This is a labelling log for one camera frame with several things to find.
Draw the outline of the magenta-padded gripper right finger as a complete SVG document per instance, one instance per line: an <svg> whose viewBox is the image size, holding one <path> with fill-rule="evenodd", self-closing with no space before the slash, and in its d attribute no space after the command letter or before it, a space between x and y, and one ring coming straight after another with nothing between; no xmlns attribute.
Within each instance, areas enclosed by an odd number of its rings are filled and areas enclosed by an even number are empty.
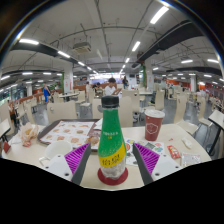
<svg viewBox="0 0 224 224"><path fill-rule="evenodd" d="M133 144L133 154L145 185L182 169L169 155L157 154L137 143Z"/></svg>

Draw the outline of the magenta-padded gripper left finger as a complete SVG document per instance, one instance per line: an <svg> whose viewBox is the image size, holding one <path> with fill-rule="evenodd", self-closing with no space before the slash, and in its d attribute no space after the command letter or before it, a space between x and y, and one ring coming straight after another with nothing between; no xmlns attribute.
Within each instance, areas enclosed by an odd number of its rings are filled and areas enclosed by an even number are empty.
<svg viewBox="0 0 224 224"><path fill-rule="evenodd" d="M44 170L79 185L90 153L91 144L87 143L66 155L56 154L44 167Z"/></svg>

